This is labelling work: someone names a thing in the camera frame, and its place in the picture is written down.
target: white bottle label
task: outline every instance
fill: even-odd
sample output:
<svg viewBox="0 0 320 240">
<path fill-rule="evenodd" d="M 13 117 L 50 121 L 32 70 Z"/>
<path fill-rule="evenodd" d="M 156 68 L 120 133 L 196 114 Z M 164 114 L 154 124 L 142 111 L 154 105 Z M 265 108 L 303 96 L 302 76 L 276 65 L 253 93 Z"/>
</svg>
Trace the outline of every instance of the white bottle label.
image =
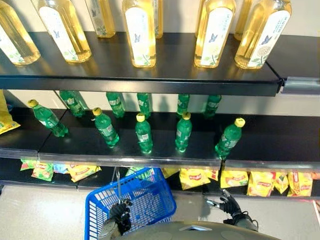
<svg viewBox="0 0 320 240">
<path fill-rule="evenodd" d="M 290 13 L 285 10 L 277 11 L 269 16 L 258 44 L 251 55 L 248 67 L 261 67 L 265 63 L 289 18 Z"/>
<path fill-rule="evenodd" d="M 139 7 L 125 12 L 134 62 L 138 66 L 150 64 L 148 14 Z"/>
<path fill-rule="evenodd" d="M 25 60 L 16 49 L 15 45 L 10 40 L 5 30 L 0 25 L 0 49 L 14 64 L 25 63 Z"/>
<path fill-rule="evenodd" d="M 217 64 L 229 33 L 232 18 L 233 12 L 225 7 L 218 7 L 210 12 L 203 43 L 201 65 L 214 66 Z"/>
<path fill-rule="evenodd" d="M 69 61 L 78 61 L 78 55 L 76 54 L 74 46 L 68 36 L 60 14 L 51 7 L 43 6 L 39 10 L 39 15 L 64 59 Z"/>
</svg>

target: green bottle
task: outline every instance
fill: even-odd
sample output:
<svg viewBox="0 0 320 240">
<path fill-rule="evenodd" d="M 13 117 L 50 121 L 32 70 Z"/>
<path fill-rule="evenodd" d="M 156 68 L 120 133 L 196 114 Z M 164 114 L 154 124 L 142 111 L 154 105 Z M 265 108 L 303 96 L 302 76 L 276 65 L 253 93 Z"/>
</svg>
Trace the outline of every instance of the green bottle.
<svg viewBox="0 0 320 240">
<path fill-rule="evenodd" d="M 51 109 L 41 106 L 34 99 L 29 100 L 28 105 L 32 108 L 35 118 L 47 129 L 50 129 L 56 137 L 64 137 L 69 132 L 68 128 L 59 122 L 59 119 Z"/>
<path fill-rule="evenodd" d="M 75 117 L 80 118 L 85 115 L 86 112 L 74 91 L 61 90 L 59 95 Z"/>
<path fill-rule="evenodd" d="M 116 118 L 123 118 L 125 115 L 124 107 L 122 106 L 119 92 L 107 92 L 106 98 L 112 108 L 112 112 Z"/>
<path fill-rule="evenodd" d="M 225 128 L 219 143 L 215 146 L 215 151 L 222 159 L 229 155 L 231 149 L 240 140 L 242 135 L 241 128 L 245 123 L 246 121 L 239 117 L 234 121 L 234 124 Z"/>
<path fill-rule="evenodd" d="M 179 115 L 179 117 L 181 117 L 184 112 L 188 111 L 189 99 L 189 94 L 178 95 L 178 110 L 176 111 L 176 113 Z"/>
<path fill-rule="evenodd" d="M 136 115 L 136 120 L 135 133 L 138 137 L 139 146 L 143 153 L 149 154 L 151 153 L 154 145 L 152 142 L 150 124 L 146 121 L 146 117 L 142 113 L 138 113 Z"/>
<path fill-rule="evenodd" d="M 191 135 L 192 123 L 190 117 L 190 112 L 184 112 L 176 128 L 175 146 L 182 153 L 186 151 Z"/>
<path fill-rule="evenodd" d="M 150 117 L 150 103 L 149 103 L 149 94 L 148 93 L 137 93 L 138 104 L 140 112 L 144 114 L 145 118 Z"/>
<path fill-rule="evenodd" d="M 119 136 L 112 126 L 111 119 L 106 114 L 102 113 L 101 108 L 96 107 L 92 110 L 93 115 L 95 115 L 95 126 L 103 136 L 105 143 L 113 148 L 117 142 L 119 142 Z"/>
<path fill-rule="evenodd" d="M 210 119 L 216 115 L 221 98 L 221 95 L 209 95 L 208 101 L 206 102 L 205 111 L 203 113 L 205 119 Z"/>
</svg>

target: bottle cap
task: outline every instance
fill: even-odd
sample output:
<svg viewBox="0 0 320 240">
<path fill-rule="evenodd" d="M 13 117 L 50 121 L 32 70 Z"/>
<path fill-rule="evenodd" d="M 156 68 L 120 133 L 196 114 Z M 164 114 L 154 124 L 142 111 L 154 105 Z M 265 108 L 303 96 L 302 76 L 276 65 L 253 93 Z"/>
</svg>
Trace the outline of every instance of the bottle cap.
<svg viewBox="0 0 320 240">
<path fill-rule="evenodd" d="M 239 117 L 234 121 L 234 125 L 236 125 L 238 128 L 242 128 L 246 124 L 246 121 Z"/>
<path fill-rule="evenodd" d="M 37 102 L 37 100 L 31 99 L 28 101 L 28 105 L 29 107 L 33 108 L 35 106 L 37 106 L 39 103 Z"/>
<path fill-rule="evenodd" d="M 143 113 L 138 113 L 136 115 L 136 120 L 139 122 L 139 123 L 142 123 L 144 120 L 146 120 L 146 116 L 143 114 Z"/>
<path fill-rule="evenodd" d="M 92 112 L 93 112 L 93 115 L 95 115 L 95 116 L 99 116 L 99 115 L 102 114 L 102 110 L 101 110 L 100 107 L 94 108 L 94 109 L 92 110 Z"/>
</svg>

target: snack bag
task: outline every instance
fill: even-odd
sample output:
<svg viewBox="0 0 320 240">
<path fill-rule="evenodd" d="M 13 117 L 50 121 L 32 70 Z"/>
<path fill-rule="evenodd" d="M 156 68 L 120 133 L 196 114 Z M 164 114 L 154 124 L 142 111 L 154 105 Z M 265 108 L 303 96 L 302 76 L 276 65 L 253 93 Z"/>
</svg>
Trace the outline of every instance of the snack bag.
<svg viewBox="0 0 320 240">
<path fill-rule="evenodd" d="M 310 197 L 312 191 L 312 174 L 307 172 L 289 172 L 290 191 L 288 197 Z"/>
<path fill-rule="evenodd" d="M 222 189 L 248 185 L 248 174 L 246 171 L 226 171 L 221 172 L 220 187 Z"/>
<path fill-rule="evenodd" d="M 8 111 L 4 90 L 0 89 L 0 134 L 20 127 L 19 123 L 12 120 Z"/>
<path fill-rule="evenodd" d="M 54 175 L 54 168 L 52 163 L 42 163 L 42 162 L 36 161 L 31 177 L 50 182 L 53 175 Z"/>
<path fill-rule="evenodd" d="M 277 172 L 275 174 L 274 186 L 279 191 L 280 194 L 283 194 L 284 191 L 287 190 L 289 186 L 287 174 L 283 172 Z"/>
<path fill-rule="evenodd" d="M 71 175 L 71 181 L 74 183 L 101 170 L 99 166 L 91 165 L 68 165 L 67 169 Z"/>
<path fill-rule="evenodd" d="M 269 197 L 274 188 L 275 179 L 275 172 L 252 171 L 246 194 L 248 196 Z"/>
<path fill-rule="evenodd" d="M 203 169 L 181 168 L 179 177 L 182 190 L 210 183 L 210 180 Z"/>
</svg>

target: gray floor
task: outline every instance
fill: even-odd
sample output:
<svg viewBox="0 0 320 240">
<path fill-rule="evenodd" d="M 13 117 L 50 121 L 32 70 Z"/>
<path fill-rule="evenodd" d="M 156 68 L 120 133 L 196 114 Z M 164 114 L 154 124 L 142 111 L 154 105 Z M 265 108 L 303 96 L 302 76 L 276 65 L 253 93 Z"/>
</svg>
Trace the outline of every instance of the gray floor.
<svg viewBox="0 0 320 240">
<path fill-rule="evenodd" d="M 1 240 L 83 240 L 85 199 L 90 190 L 5 186 L 0 196 Z M 210 209 L 199 194 L 175 193 L 175 221 L 212 221 L 228 217 Z M 313 201 L 237 198 L 259 222 L 259 231 L 282 240 L 320 239 Z"/>
</svg>

